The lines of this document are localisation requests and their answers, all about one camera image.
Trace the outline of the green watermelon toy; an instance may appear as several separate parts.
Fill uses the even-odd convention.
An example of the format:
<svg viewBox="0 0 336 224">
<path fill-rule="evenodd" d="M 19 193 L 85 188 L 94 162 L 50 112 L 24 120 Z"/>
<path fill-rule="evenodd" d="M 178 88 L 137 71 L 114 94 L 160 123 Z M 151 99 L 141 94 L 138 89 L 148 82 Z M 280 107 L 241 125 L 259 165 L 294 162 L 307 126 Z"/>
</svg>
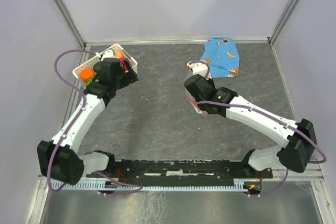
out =
<svg viewBox="0 0 336 224">
<path fill-rule="evenodd" d="M 92 77 L 88 79 L 88 81 L 86 82 L 86 86 L 88 86 L 92 82 L 99 82 L 99 79 L 97 77 Z"/>
</svg>

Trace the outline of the clear zip top bag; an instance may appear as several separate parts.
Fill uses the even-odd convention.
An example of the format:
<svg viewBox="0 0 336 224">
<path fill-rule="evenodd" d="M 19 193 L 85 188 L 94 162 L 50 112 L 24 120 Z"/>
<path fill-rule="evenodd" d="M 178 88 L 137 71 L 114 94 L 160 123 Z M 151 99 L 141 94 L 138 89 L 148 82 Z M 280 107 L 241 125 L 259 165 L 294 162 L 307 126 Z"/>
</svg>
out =
<svg viewBox="0 0 336 224">
<path fill-rule="evenodd" d="M 186 77 L 185 77 L 185 79 L 187 80 L 191 75 L 192 75 L 192 70 L 191 70 L 191 68 L 190 68 L 189 66 L 187 66 L 187 73 L 186 73 Z M 187 90 L 185 90 L 185 93 L 186 93 L 186 96 L 187 96 L 187 98 L 188 98 L 190 104 L 192 105 L 193 109 L 194 109 L 198 114 L 207 117 L 207 116 L 208 116 L 208 113 L 205 112 L 205 111 L 202 111 L 202 110 L 197 106 L 195 99 L 190 95 L 190 93 L 189 93 Z"/>
</svg>

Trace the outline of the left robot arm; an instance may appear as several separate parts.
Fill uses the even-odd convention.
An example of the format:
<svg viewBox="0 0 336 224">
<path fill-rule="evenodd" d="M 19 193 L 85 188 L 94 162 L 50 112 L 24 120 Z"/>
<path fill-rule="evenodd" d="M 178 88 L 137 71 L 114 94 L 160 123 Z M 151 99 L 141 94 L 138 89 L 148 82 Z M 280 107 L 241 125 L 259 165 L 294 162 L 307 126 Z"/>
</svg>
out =
<svg viewBox="0 0 336 224">
<path fill-rule="evenodd" d="M 116 171 L 114 155 L 94 151 L 79 156 L 78 151 L 94 120 L 116 96 L 117 90 L 138 80 L 137 62 L 126 56 L 95 56 L 91 61 L 93 66 L 84 66 L 79 72 L 85 89 L 73 115 L 50 141 L 41 141 L 37 146 L 40 171 L 48 180 L 75 185 L 87 174 L 99 171 L 110 177 Z"/>
</svg>

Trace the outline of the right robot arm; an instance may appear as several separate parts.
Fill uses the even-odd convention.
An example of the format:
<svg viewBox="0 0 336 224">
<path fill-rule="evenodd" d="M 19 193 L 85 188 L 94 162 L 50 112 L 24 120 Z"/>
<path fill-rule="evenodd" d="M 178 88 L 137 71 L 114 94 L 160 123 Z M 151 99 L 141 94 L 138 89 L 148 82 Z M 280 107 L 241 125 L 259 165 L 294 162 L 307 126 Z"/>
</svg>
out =
<svg viewBox="0 0 336 224">
<path fill-rule="evenodd" d="M 312 122 L 272 114 L 228 88 L 215 88 L 211 79 L 199 74 L 189 77 L 184 87 L 201 111 L 243 123 L 276 143 L 263 150 L 249 151 L 241 164 L 243 175 L 254 177 L 259 171 L 278 166 L 296 173 L 305 171 L 317 144 Z"/>
</svg>

